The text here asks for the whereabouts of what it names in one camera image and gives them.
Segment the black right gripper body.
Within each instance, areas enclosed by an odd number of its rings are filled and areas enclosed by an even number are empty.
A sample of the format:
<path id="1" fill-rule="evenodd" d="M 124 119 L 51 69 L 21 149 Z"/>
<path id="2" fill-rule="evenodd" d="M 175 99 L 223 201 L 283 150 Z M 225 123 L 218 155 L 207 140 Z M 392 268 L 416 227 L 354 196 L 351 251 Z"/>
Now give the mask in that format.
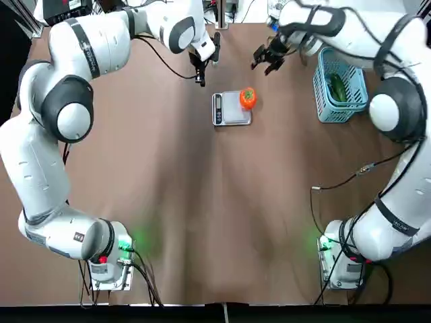
<path id="1" fill-rule="evenodd" d="M 292 54 L 290 44 L 283 35 L 275 34 L 266 39 L 265 58 L 282 58 Z"/>

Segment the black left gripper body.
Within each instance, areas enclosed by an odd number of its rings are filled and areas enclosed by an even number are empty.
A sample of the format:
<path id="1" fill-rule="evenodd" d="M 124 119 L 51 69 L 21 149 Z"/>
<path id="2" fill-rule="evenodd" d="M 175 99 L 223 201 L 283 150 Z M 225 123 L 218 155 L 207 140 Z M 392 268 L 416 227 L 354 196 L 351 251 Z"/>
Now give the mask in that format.
<path id="1" fill-rule="evenodd" d="M 203 73 L 206 69 L 206 60 L 202 60 L 201 55 L 196 50 L 189 51 L 189 59 L 197 73 Z"/>

